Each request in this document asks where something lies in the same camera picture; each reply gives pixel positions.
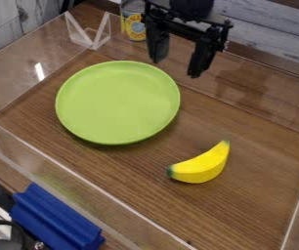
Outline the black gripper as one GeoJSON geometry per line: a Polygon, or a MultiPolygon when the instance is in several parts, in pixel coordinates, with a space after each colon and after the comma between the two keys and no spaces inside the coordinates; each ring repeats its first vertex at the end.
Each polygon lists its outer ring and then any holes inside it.
{"type": "Polygon", "coordinates": [[[188,75],[199,78],[210,69],[216,51],[226,49],[232,21],[218,14],[215,0],[145,0],[147,39],[149,58],[160,63],[169,53],[168,28],[187,39],[203,34],[195,40],[188,75]]]}

